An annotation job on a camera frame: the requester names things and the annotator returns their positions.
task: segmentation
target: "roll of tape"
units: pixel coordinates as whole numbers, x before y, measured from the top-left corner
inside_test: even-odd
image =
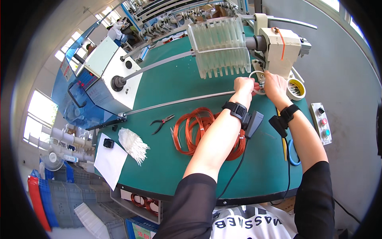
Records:
[[[288,87],[286,89],[286,95],[294,100],[300,101],[305,97],[306,90],[304,84],[296,78],[288,79]]]

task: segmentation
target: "red button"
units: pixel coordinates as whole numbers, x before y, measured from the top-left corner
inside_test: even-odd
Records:
[[[321,120],[321,124],[322,125],[325,125],[325,124],[327,124],[328,123],[328,120],[326,119],[326,118],[323,118],[322,120]]]

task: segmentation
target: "red plastic crate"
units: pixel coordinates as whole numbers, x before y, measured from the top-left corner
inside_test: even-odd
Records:
[[[39,179],[37,177],[28,176],[28,188],[29,195],[31,196],[34,212],[39,219],[41,225],[46,231],[52,231],[48,220],[45,216],[44,208],[42,207],[40,191],[39,191]]]

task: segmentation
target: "hand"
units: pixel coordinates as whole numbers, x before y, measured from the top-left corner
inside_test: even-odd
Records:
[[[247,110],[251,104],[252,96],[256,94],[253,89],[260,90],[260,86],[255,82],[255,79],[248,77],[236,78],[233,88],[236,93],[231,97],[230,101],[244,105]]]
[[[279,75],[274,75],[269,71],[264,72],[264,90],[268,98],[275,104],[279,111],[293,103],[287,97],[288,82]]]

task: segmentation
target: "black wristband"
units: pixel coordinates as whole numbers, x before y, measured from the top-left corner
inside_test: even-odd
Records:
[[[281,112],[280,112],[280,116],[282,117],[282,119],[284,120],[285,124],[286,124],[286,128],[288,128],[288,123],[293,120],[293,114],[300,110],[300,108],[295,105],[295,104],[292,104],[288,107],[285,107]]]
[[[247,129],[251,115],[247,113],[247,108],[239,103],[225,102],[222,109],[231,110],[231,115],[237,117],[241,121],[241,128],[243,130]]]
[[[300,108],[292,104],[289,107],[285,107],[281,112],[280,116],[274,115],[269,119],[270,125],[280,134],[282,138],[285,138],[288,134],[286,129],[288,129],[288,123],[293,119],[294,112],[298,111]]]

